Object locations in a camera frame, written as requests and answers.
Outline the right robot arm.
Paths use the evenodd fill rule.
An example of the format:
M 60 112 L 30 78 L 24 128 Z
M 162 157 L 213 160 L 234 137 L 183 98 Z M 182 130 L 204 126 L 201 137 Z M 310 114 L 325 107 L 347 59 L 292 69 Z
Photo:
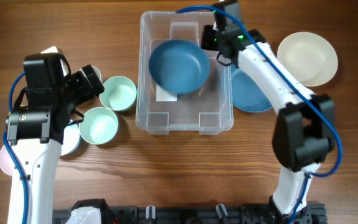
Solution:
M 341 163 L 334 102 L 299 83 L 264 36 L 246 30 L 237 1 L 220 1 L 205 9 L 213 12 L 215 25 L 204 28 L 202 48 L 230 59 L 262 90 L 277 114 L 272 147 L 282 168 L 270 210 L 275 223 L 293 223 L 306 215 L 313 177 L 328 177 Z

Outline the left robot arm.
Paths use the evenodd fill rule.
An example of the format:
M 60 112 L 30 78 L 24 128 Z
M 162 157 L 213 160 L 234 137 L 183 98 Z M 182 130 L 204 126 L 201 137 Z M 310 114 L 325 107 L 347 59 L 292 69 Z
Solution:
M 64 130 L 84 121 L 76 107 L 104 91 L 91 65 L 78 72 L 63 54 L 44 53 L 24 59 L 27 85 L 15 101 L 3 134 L 13 161 L 8 223 L 51 223 L 53 194 Z

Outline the pink bowl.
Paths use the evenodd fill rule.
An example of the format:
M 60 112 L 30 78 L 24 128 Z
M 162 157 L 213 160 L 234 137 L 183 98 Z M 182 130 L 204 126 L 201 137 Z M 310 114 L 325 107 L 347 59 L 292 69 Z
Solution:
M 0 169 L 9 176 L 13 174 L 14 163 L 5 146 L 0 150 Z

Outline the light blue bowl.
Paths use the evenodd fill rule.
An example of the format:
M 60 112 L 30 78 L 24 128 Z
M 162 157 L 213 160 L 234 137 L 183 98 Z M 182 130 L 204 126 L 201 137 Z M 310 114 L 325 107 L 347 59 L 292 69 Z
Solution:
M 61 156 L 65 156 L 67 154 L 72 153 L 75 151 L 81 142 L 80 130 L 77 124 L 72 124 L 67 126 L 64 129 L 64 136 L 63 136 L 63 145 Z

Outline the blue plate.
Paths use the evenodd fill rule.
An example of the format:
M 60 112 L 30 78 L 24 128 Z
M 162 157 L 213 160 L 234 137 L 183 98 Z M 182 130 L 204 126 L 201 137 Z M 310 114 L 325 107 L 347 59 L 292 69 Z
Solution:
M 178 95 L 199 90 L 210 72 L 205 51 L 189 40 L 168 40 L 154 49 L 149 58 L 154 82 Z
M 231 65 L 231 76 L 234 107 L 248 113 L 260 113 L 272 108 L 260 88 L 242 70 Z

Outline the green bowl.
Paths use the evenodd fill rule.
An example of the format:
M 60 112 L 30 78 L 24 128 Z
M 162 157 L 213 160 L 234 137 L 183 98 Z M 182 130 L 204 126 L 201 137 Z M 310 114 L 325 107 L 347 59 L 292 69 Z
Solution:
M 113 111 L 127 111 L 135 103 L 137 87 L 124 76 L 111 77 L 103 83 L 104 91 L 99 95 L 101 103 Z
M 104 107 L 96 107 L 84 114 L 79 124 L 81 137 L 89 144 L 105 144 L 116 136 L 119 129 L 117 115 Z

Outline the cream plate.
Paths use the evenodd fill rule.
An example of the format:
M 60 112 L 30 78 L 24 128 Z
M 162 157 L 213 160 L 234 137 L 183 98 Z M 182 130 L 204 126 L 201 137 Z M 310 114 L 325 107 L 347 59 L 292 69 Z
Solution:
M 278 60 L 304 86 L 321 86 L 337 73 L 339 61 L 333 46 L 311 32 L 296 32 L 284 38 Z

